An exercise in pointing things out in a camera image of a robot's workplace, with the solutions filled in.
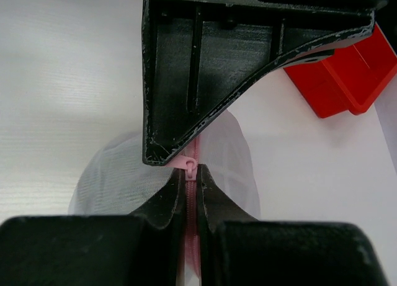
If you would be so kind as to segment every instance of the white fabric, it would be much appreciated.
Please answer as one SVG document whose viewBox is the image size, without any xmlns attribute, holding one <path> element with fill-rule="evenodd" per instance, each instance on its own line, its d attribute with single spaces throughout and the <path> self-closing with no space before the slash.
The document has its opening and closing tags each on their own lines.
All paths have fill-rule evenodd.
<svg viewBox="0 0 397 286">
<path fill-rule="evenodd" d="M 172 168 L 141 162 L 142 134 L 127 133 L 100 150 L 83 172 L 69 212 L 126 215 L 145 203 L 169 179 Z M 259 196 L 251 154 L 237 120 L 223 113 L 200 138 L 200 163 L 241 208 L 259 217 Z"/>
</svg>

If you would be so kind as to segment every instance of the zipper slider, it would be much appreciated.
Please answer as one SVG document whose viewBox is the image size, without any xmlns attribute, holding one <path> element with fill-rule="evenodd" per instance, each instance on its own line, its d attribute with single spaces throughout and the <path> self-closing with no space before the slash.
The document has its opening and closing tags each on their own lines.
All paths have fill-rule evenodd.
<svg viewBox="0 0 397 286">
<path fill-rule="evenodd" d="M 176 156 L 174 159 L 171 160 L 170 163 L 166 165 L 166 167 L 185 170 L 187 182 L 196 181 L 197 166 L 198 162 L 194 158 L 186 157 L 181 154 L 179 156 Z"/>
</svg>

